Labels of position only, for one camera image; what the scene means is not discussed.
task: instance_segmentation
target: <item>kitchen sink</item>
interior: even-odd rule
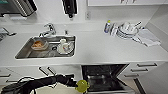
[[[71,57],[75,51],[75,36],[56,36],[56,37],[32,37],[19,53],[15,56],[16,59],[24,58],[49,58],[49,57]],[[57,51],[57,46],[60,45],[60,40],[66,39],[67,43],[72,43],[73,50],[67,54],[61,54]],[[48,47],[45,50],[34,50],[31,46],[35,40],[42,40],[48,42]]]

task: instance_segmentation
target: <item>bowl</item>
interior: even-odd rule
[[[31,46],[33,50],[45,50],[49,43],[46,40],[34,40],[34,44]]]

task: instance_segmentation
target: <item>faucet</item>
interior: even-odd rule
[[[44,25],[44,27],[47,27],[47,26],[49,27],[49,31],[40,33],[39,37],[41,37],[41,36],[44,37],[47,34],[56,35],[54,25],[52,23],[48,23],[48,24]]]

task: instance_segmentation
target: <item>cabinet handle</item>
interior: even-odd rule
[[[48,69],[54,76],[56,75],[56,72],[55,72],[52,68],[48,67],[47,69]]]
[[[18,82],[18,81],[9,81],[9,80],[6,80],[6,83],[11,83],[11,82]]]
[[[8,75],[0,75],[0,77],[10,77],[11,74],[8,74]]]
[[[42,73],[44,73],[45,75],[49,75],[48,73],[46,73],[41,67],[39,67],[39,70],[42,72]]]
[[[148,71],[148,69],[131,69],[132,72]]]
[[[157,66],[157,64],[156,63],[154,63],[154,64],[147,64],[147,65],[143,65],[143,64],[137,64],[137,66],[138,67],[148,67],[148,66]]]
[[[121,0],[121,4],[124,2],[124,0]]]
[[[125,77],[138,77],[138,74],[130,74],[130,75],[124,75]]]

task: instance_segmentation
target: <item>electrical socket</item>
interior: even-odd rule
[[[91,19],[91,12],[90,11],[86,11],[85,12],[85,19],[86,20],[90,20]]]

